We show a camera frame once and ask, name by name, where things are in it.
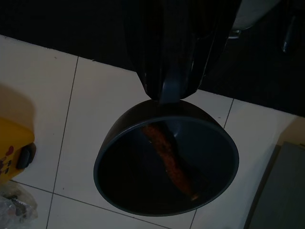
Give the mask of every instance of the dark background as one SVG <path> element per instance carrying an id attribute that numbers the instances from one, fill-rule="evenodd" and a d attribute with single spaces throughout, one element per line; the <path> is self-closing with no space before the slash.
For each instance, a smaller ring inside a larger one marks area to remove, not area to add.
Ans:
<path id="1" fill-rule="evenodd" d="M 228 40 L 200 89 L 305 116 L 305 26 L 297 51 L 282 53 L 281 9 Z M 1 1 L 0 34 L 133 70 L 120 0 Z"/>

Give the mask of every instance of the yellow container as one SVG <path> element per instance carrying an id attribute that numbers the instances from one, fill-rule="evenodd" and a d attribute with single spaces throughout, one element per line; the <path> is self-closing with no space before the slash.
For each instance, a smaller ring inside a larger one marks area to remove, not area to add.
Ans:
<path id="1" fill-rule="evenodd" d="M 21 173 L 33 160 L 33 142 L 32 131 L 0 118 L 0 184 Z"/>

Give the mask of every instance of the brown food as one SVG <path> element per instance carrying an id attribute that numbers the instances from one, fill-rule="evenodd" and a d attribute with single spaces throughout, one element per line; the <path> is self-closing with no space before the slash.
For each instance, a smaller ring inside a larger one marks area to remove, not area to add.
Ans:
<path id="1" fill-rule="evenodd" d="M 182 171 L 179 162 L 173 151 L 173 146 L 166 138 L 163 131 L 154 124 L 142 127 L 143 133 L 149 138 L 154 149 L 164 162 L 166 172 L 176 187 L 188 195 L 191 200 L 197 199 L 199 196 L 192 189 L 192 183 L 186 174 Z"/>

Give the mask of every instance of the floor tile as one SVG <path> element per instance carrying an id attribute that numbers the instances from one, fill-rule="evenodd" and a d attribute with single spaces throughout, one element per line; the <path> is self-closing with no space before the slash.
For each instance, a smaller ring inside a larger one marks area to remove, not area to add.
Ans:
<path id="1" fill-rule="evenodd" d="M 162 229 L 163 227 L 54 195 L 47 229 Z"/>
<path id="2" fill-rule="evenodd" d="M 292 114 L 234 100 L 226 124 L 240 164 L 230 187 L 197 210 L 192 229 L 243 229 L 254 195 L 279 140 L 296 119 Z"/>
<path id="3" fill-rule="evenodd" d="M 231 99 L 198 92 L 193 101 L 224 123 Z M 126 110 L 149 99 L 134 72 L 79 59 L 62 146 L 55 192 L 113 211 L 93 181 L 93 166 L 112 124 Z M 134 217 L 173 229 L 189 228 L 194 212 L 172 217 Z"/>
<path id="4" fill-rule="evenodd" d="M 53 191 L 76 56 L 0 36 L 0 116 L 35 133 L 33 163 L 14 178 Z"/>
<path id="5" fill-rule="evenodd" d="M 52 194 L 26 185 L 21 186 L 34 197 L 37 203 L 38 218 L 30 223 L 30 228 L 45 229 L 47 226 Z"/>

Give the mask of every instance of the yellow object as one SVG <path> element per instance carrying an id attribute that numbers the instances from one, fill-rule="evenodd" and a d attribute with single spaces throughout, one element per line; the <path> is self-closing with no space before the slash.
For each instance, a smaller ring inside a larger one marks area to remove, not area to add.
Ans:
<path id="1" fill-rule="evenodd" d="M 0 184 L 24 169 L 17 169 L 21 149 L 34 142 L 34 134 L 23 126 L 0 118 Z"/>

